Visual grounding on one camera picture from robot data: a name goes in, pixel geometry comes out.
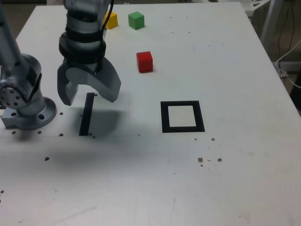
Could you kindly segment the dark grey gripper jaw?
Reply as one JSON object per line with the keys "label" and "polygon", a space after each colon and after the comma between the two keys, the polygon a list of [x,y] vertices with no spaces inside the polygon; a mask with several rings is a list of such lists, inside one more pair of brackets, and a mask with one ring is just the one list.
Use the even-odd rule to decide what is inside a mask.
{"label": "dark grey gripper jaw", "polygon": [[61,101],[65,105],[72,105],[78,91],[78,85],[72,83],[66,77],[66,72],[70,67],[67,60],[63,60],[63,63],[57,70],[57,91]]}

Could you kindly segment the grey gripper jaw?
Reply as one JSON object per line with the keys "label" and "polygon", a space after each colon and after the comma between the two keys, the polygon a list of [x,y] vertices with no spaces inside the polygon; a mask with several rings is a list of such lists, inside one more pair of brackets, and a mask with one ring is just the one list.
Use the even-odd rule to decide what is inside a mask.
{"label": "grey gripper jaw", "polygon": [[111,103],[118,98],[121,81],[114,66],[105,57],[101,60],[101,69],[98,72],[88,68],[70,67],[66,70],[65,76],[69,81],[65,89],[70,103],[74,100],[78,85],[92,87]]}

